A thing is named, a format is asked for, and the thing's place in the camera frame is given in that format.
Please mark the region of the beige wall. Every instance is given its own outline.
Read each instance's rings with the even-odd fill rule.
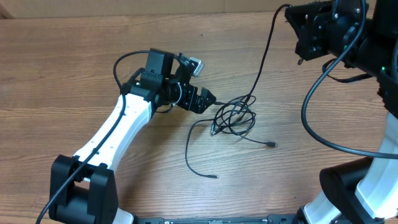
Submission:
[[[306,4],[312,0],[286,0]],[[374,7],[376,0],[368,0]],[[276,0],[0,0],[6,18],[275,11]]]

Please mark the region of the wooden table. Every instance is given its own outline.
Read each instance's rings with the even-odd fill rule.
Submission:
[[[119,91],[114,61],[156,47],[206,64],[192,80],[221,101],[248,93],[257,75],[273,13],[119,16],[0,21],[0,223],[33,223],[49,199],[50,167],[81,148],[112,112]],[[252,106],[253,139],[219,134],[210,123],[217,106],[197,115],[180,108],[157,114],[135,137],[116,173],[120,207],[139,217],[255,217],[295,213],[320,191],[322,168],[358,159],[312,139],[300,120],[304,96],[331,56],[297,65],[297,38],[283,15],[275,26]],[[121,62],[120,79],[146,56]],[[336,77],[358,74],[339,65]],[[308,107],[310,125],[329,140],[376,151],[387,111],[375,79],[341,84],[327,78]]]

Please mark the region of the wood grain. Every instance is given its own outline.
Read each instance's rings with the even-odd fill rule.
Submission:
[[[122,54],[150,47],[183,52],[206,64],[200,78],[220,101],[247,93],[256,77],[272,13],[119,16],[0,21],[0,223],[33,223],[49,196],[50,166],[71,156],[113,110],[118,88],[112,66]],[[278,17],[262,77],[254,94],[257,123],[248,134],[273,140],[275,149],[210,137],[214,115],[175,108],[157,114],[135,137],[116,173],[120,207],[139,217],[253,217],[295,213],[320,191],[322,168],[358,159],[326,148],[300,122],[308,89],[331,56],[297,65],[297,38]],[[126,81],[146,56],[121,62]],[[338,66],[336,77],[358,70]],[[340,84],[326,79],[308,108],[310,125],[349,147],[376,151],[386,110],[375,79]]]

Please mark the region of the cable end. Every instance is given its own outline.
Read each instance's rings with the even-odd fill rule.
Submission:
[[[267,146],[276,147],[276,142],[267,142]]]

